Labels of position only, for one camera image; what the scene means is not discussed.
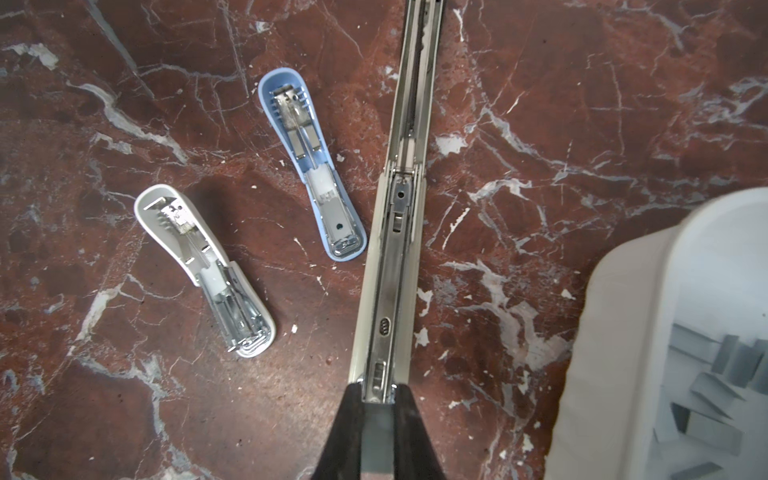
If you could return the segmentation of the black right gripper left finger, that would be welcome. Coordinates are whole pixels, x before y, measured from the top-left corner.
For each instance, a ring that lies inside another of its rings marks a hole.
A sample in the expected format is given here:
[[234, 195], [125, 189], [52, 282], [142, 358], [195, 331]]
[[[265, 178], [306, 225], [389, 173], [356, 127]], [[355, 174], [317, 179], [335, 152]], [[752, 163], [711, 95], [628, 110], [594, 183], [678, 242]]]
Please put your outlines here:
[[349, 384], [342, 397], [312, 480], [359, 480], [365, 421], [362, 385]]

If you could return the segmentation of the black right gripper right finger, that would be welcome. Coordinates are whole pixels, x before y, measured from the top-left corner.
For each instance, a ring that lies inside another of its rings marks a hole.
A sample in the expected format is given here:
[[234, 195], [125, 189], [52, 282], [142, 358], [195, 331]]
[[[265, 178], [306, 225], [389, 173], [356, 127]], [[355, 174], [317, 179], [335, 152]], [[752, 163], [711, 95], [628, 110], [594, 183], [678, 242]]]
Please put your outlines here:
[[398, 384], [395, 391], [394, 479], [446, 479], [413, 393], [406, 384]]

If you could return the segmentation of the blue staple remover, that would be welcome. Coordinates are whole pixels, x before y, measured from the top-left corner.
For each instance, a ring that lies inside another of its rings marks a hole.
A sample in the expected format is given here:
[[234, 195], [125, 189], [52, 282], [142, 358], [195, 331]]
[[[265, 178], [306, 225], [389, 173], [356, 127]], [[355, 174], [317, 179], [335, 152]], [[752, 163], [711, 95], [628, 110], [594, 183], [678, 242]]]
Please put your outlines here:
[[258, 98], [302, 183], [326, 254], [336, 262], [358, 257], [367, 234], [331, 158], [308, 87], [294, 69], [262, 77]]

